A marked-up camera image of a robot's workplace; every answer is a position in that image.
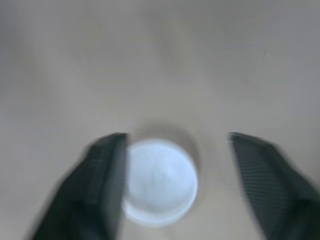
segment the white plastic cup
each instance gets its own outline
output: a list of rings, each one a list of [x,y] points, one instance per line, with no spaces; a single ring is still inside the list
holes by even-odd
[[[133,222],[149,227],[172,224],[188,212],[197,191],[196,166],[179,145],[154,138],[128,147],[122,207]]]

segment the beige table surface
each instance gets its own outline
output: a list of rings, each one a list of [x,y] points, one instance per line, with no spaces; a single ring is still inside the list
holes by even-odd
[[[27,238],[93,139],[171,126],[198,147],[199,192],[123,240],[259,240],[228,132],[281,145],[320,185],[320,4],[312,0],[0,3],[0,239]]]

